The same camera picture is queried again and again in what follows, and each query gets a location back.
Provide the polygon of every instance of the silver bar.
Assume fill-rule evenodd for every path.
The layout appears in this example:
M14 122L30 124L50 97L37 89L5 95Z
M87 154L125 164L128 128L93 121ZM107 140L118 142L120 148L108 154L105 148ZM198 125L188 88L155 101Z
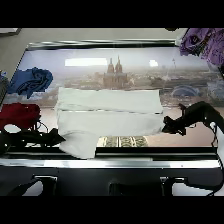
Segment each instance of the silver bar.
M1 166L49 168L216 168L217 160L199 161L150 161L150 160L26 160L0 159Z

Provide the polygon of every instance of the cathedral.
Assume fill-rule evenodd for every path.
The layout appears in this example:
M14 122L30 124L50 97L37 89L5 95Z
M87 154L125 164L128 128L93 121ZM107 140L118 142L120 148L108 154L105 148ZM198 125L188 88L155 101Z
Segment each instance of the cathedral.
M110 59L110 64L108 65L107 73L104 73L103 84L104 87L110 89L122 89L125 84L128 83L127 74L123 73L122 65L118 56L118 62L115 66L112 63L112 58Z

